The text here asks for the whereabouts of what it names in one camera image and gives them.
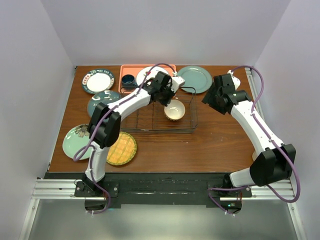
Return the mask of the black wire dish rack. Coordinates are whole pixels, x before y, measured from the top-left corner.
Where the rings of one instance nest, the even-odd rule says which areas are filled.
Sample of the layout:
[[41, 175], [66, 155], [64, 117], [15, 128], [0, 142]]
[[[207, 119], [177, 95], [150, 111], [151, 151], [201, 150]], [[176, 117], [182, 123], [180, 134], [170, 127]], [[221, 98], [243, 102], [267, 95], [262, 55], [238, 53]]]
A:
[[184, 116], [176, 121], [165, 115], [165, 107], [158, 102], [131, 113], [121, 122], [124, 132], [192, 133], [198, 126], [197, 94], [193, 87], [182, 87], [173, 97], [185, 107]]

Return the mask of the cream white mug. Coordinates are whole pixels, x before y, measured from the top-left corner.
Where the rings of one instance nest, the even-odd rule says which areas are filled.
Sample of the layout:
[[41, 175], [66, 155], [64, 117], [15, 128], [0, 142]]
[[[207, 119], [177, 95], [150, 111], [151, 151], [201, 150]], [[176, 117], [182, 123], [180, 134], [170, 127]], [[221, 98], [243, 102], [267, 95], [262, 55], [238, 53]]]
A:
[[257, 159], [258, 155], [257, 153], [254, 151], [252, 154], [252, 160], [255, 161]]

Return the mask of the white bowl blue striped outside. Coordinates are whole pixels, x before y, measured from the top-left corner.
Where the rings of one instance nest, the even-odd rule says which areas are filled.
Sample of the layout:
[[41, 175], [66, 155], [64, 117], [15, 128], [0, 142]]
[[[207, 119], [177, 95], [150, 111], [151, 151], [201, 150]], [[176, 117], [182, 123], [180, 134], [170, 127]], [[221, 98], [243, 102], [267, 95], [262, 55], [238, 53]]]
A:
[[164, 107], [164, 114], [171, 121], [178, 121], [182, 119], [185, 113], [185, 105], [177, 99], [172, 99], [170, 104]]

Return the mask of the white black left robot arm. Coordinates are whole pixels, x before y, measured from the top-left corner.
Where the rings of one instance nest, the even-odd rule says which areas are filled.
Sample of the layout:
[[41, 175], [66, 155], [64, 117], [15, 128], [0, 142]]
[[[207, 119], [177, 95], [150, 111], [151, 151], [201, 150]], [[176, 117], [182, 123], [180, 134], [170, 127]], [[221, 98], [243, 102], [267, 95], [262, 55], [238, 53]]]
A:
[[153, 80], [144, 80], [133, 92], [110, 103], [100, 103], [95, 107], [88, 124], [89, 142], [74, 155], [76, 162], [91, 149], [88, 167], [83, 182], [92, 196], [102, 195], [111, 199], [104, 187], [105, 165], [110, 147], [118, 140], [122, 121], [133, 112], [154, 102], [167, 106], [178, 89], [185, 84], [181, 76], [170, 76], [159, 71]]

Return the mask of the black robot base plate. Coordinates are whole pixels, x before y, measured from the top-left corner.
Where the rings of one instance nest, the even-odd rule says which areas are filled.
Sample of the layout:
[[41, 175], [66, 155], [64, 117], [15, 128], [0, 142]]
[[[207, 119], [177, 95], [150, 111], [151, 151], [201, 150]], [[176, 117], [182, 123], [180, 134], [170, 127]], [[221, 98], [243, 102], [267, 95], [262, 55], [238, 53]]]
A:
[[106, 197], [110, 208], [122, 205], [203, 205], [215, 208], [223, 198], [227, 210], [239, 210], [241, 201], [252, 196], [250, 187], [230, 190], [224, 173], [106, 173], [95, 185], [86, 176], [76, 182], [74, 195], [86, 198], [87, 210], [105, 204], [93, 199]]

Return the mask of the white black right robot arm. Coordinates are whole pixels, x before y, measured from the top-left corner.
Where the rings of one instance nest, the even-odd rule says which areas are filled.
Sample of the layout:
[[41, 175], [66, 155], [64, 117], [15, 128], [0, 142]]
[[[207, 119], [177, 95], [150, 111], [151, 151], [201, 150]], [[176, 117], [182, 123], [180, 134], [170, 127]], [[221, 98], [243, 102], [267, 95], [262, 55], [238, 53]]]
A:
[[213, 83], [202, 102], [221, 114], [230, 114], [242, 127], [254, 147], [254, 160], [250, 167], [228, 173], [222, 187], [227, 196], [235, 196], [248, 186], [270, 187], [287, 180], [294, 171], [296, 149], [284, 144], [266, 125], [244, 90], [238, 90], [240, 80], [232, 71], [213, 78]]

